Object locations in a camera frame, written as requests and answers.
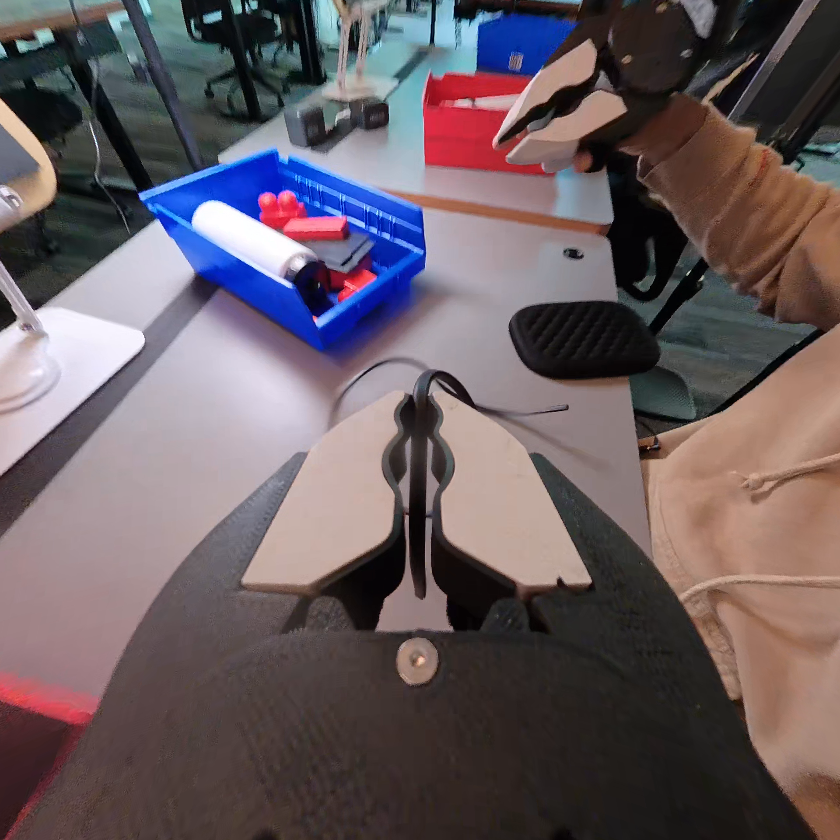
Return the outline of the grey mesh office chair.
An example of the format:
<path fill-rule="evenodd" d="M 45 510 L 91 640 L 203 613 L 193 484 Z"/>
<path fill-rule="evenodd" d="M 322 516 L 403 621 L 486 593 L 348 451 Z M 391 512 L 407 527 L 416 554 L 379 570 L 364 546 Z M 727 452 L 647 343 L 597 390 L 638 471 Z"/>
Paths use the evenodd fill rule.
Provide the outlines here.
<path fill-rule="evenodd" d="M 670 422 L 697 419 L 697 405 L 686 381 L 660 364 L 628 378 L 636 415 Z"/>

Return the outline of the black office chair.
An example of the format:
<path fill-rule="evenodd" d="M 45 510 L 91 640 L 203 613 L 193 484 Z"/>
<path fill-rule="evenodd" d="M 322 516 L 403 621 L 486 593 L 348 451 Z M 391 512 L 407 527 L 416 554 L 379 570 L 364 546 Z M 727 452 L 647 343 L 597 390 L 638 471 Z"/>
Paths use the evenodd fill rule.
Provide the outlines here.
<path fill-rule="evenodd" d="M 272 95 L 282 110 L 291 84 L 277 70 L 268 70 L 262 59 L 264 48 L 280 34 L 272 14 L 251 9 L 250 2 L 241 2 L 238 11 L 231 1 L 181 1 L 180 5 L 189 39 L 198 45 L 216 47 L 233 61 L 230 69 L 205 80 L 205 99 L 214 100 L 216 88 L 228 82 L 224 106 L 220 108 L 226 119 L 238 123 L 266 122 L 268 116 L 261 108 L 259 90 Z"/>

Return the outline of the white tape roll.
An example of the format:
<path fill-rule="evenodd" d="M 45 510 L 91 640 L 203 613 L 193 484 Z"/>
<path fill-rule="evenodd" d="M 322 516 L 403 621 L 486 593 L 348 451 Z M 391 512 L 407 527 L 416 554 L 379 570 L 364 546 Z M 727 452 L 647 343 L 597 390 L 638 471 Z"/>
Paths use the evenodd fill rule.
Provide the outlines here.
<path fill-rule="evenodd" d="M 192 227 L 230 254 L 303 290 L 327 289 L 329 269 L 309 247 L 219 201 L 199 204 Z"/>

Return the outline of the small blue plastic bin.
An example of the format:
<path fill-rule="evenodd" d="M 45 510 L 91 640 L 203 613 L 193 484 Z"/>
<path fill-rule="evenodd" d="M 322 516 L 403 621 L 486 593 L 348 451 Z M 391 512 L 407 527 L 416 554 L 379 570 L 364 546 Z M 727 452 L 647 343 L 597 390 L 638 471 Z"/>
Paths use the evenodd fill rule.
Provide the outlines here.
<path fill-rule="evenodd" d="M 476 70 L 536 75 L 574 30 L 573 19 L 502 14 L 478 25 Z"/>

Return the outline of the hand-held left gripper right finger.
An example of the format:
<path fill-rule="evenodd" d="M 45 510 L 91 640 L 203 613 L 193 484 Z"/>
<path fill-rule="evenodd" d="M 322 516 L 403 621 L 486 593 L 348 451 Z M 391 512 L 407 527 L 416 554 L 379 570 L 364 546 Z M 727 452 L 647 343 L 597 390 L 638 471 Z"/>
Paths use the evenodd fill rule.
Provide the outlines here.
<path fill-rule="evenodd" d="M 479 627 L 501 600 L 589 591 L 592 575 L 525 446 L 446 392 L 429 410 L 430 564 L 454 628 Z"/>

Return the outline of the black plate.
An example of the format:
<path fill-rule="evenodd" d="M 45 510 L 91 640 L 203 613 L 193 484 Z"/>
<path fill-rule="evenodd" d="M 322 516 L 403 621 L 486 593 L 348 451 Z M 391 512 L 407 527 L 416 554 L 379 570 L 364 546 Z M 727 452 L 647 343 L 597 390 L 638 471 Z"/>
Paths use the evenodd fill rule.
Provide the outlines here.
<path fill-rule="evenodd" d="M 346 238 L 306 240 L 303 244 L 328 269 L 347 274 L 370 254 L 375 241 L 364 233 L 350 231 Z"/>

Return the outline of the grey desk with wooden edge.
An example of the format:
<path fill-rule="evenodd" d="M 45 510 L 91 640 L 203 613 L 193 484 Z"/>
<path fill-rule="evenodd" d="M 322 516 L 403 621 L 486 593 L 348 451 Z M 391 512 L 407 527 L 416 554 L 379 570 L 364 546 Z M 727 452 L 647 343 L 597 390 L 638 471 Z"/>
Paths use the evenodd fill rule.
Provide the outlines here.
<path fill-rule="evenodd" d="M 283 117 L 259 126 L 218 156 L 232 163 L 263 151 L 299 156 L 352 181 L 423 208 L 502 221 L 605 235 L 613 223 L 606 174 L 562 171 L 553 177 L 427 167 L 422 94 L 429 74 L 473 70 L 475 48 L 417 48 L 416 68 L 388 98 L 388 127 L 353 131 L 328 152 L 296 149 Z"/>

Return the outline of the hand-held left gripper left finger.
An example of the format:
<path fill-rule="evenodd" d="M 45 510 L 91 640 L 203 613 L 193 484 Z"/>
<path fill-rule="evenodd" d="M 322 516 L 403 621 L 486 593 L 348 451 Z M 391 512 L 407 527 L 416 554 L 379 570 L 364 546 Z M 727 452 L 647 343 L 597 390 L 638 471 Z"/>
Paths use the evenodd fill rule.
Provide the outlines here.
<path fill-rule="evenodd" d="M 389 392 L 333 426 L 305 455 L 241 585 L 335 599 L 374 630 L 406 562 L 404 505 L 413 400 Z"/>

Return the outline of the wooden office desk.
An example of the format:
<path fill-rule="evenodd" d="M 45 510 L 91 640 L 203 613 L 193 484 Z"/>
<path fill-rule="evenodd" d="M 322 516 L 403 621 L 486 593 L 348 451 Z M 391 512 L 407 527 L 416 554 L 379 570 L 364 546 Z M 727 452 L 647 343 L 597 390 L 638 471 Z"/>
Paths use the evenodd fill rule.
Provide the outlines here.
<path fill-rule="evenodd" d="M 120 51 L 112 20 L 137 2 L 2 2 L 1 86 L 35 89 L 36 80 L 68 71 L 90 115 L 103 131 L 131 186 L 118 193 L 141 193 L 153 181 L 99 80 L 100 58 Z"/>

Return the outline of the red wooden block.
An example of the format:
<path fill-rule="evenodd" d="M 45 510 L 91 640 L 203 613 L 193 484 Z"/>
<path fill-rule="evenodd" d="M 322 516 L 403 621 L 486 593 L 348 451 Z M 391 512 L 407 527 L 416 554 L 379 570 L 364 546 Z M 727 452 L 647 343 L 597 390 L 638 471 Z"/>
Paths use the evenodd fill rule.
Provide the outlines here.
<path fill-rule="evenodd" d="M 283 225 L 281 233 L 298 242 L 339 242 L 350 236 L 350 226 L 344 216 L 294 217 Z"/>

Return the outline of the grey light stand pole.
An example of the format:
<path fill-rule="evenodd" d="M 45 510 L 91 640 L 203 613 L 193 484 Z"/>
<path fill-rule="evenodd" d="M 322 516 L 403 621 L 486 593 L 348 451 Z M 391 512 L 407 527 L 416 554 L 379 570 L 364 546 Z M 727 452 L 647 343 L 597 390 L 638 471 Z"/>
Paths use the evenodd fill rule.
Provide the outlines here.
<path fill-rule="evenodd" d="M 193 172 L 198 172 L 203 168 L 203 159 L 194 132 L 183 111 L 169 67 L 149 27 L 141 4 L 139 1 L 122 1 L 122 5 L 140 43 L 150 77 L 169 114 L 187 162 Z"/>

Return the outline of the black cable tie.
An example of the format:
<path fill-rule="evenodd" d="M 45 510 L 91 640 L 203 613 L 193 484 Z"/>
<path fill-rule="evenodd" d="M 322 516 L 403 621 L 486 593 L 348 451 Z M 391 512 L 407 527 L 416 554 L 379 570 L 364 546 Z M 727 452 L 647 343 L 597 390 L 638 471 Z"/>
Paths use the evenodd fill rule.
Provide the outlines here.
<path fill-rule="evenodd" d="M 377 360 L 351 377 L 333 400 L 329 427 L 338 423 L 338 413 L 344 398 L 363 378 L 387 365 L 404 365 L 419 373 L 412 391 L 414 419 L 411 425 L 411 454 L 408 462 L 407 554 L 415 596 L 423 600 L 427 594 L 426 521 L 432 517 L 427 511 L 428 442 L 434 430 L 431 394 L 434 385 L 441 393 L 453 396 L 478 413 L 494 418 L 520 418 L 567 412 L 568 404 L 552 405 L 532 410 L 515 410 L 477 403 L 463 383 L 446 371 L 426 367 L 420 360 L 404 355 Z"/>

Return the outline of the red single-stud toy brick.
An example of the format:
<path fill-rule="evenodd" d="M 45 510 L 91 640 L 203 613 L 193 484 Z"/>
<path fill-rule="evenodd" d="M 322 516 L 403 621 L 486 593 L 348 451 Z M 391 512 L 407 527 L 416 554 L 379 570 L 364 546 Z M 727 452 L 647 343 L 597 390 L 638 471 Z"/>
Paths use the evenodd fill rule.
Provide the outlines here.
<path fill-rule="evenodd" d="M 351 268 L 328 268 L 327 279 L 322 286 L 331 301 L 341 303 L 376 279 L 377 274 L 373 271 L 372 258 L 366 255 Z"/>

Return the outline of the person in beige hoodie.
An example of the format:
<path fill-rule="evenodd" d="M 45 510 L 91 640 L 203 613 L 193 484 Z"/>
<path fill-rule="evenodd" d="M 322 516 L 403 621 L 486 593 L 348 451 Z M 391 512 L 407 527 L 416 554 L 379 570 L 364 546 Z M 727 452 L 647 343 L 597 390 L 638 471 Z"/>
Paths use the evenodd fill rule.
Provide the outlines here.
<path fill-rule="evenodd" d="M 752 744 L 838 838 L 839 334 L 643 457 L 654 563 Z"/>

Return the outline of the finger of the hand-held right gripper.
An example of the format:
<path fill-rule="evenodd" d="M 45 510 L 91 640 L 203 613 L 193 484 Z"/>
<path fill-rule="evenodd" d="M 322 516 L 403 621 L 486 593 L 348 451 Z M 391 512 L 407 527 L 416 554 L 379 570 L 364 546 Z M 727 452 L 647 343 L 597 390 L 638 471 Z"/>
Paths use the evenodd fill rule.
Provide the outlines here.
<path fill-rule="evenodd" d="M 559 56 L 546 64 L 513 102 L 492 141 L 493 148 L 500 149 L 531 123 L 579 101 L 595 84 L 598 60 L 592 38 L 571 49 L 563 45 Z"/>
<path fill-rule="evenodd" d="M 554 174 L 572 166 L 584 138 L 624 118 L 627 106 L 614 93 L 595 90 L 571 112 L 555 117 L 551 113 L 530 119 L 514 133 L 515 143 L 506 162 L 516 167 L 536 166 Z"/>

